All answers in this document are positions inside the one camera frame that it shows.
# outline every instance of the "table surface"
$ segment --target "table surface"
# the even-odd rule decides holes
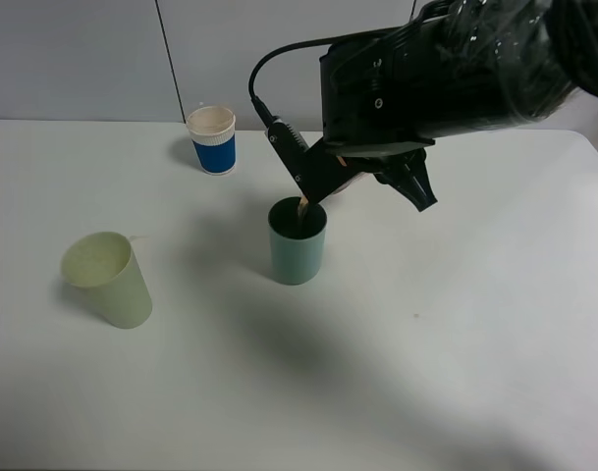
[[[237,146],[211,177],[183,125],[0,121],[0,467],[598,471],[583,137],[445,138],[423,214],[354,183],[300,287],[270,280],[266,226],[297,189],[261,132]],[[153,298],[134,330],[59,277],[104,230]]]

